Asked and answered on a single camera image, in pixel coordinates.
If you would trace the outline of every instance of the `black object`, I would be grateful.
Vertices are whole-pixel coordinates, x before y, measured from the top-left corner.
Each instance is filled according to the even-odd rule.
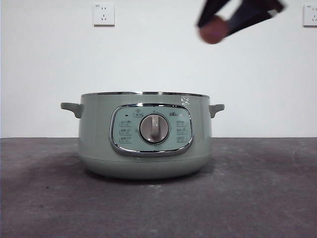
[[[198,27],[206,25],[212,17],[229,0],[207,0]],[[274,17],[283,11],[284,5],[278,0],[243,0],[236,12],[228,20],[229,34],[231,35],[246,27]]]

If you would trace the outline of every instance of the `metal rim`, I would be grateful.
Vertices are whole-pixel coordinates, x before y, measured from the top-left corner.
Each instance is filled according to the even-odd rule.
[[[86,96],[102,96],[102,95],[178,95],[178,96],[209,98],[208,95],[203,95],[203,94],[173,93],[173,92],[102,92],[102,93],[86,93],[81,96],[86,97]]]

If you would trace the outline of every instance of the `control panel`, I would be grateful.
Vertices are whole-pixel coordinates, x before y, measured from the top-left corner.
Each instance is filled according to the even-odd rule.
[[[193,141],[191,116],[186,108],[179,105],[124,105],[112,115],[109,136],[113,148],[120,154],[180,154]]]

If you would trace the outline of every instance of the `cooker base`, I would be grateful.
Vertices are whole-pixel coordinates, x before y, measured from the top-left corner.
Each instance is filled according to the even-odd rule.
[[[188,175],[200,170],[211,159],[211,155],[207,154],[187,160],[138,163],[79,157],[92,172],[120,179],[166,179]]]

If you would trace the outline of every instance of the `white wall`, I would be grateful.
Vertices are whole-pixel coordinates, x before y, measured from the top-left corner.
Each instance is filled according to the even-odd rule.
[[[1,1],[1,137],[75,137],[78,119],[60,102],[102,91],[210,95],[226,105],[213,120],[218,137],[317,136],[307,1],[287,0],[275,19],[213,46],[196,32],[203,0],[112,2],[116,26],[94,28],[96,1]]]

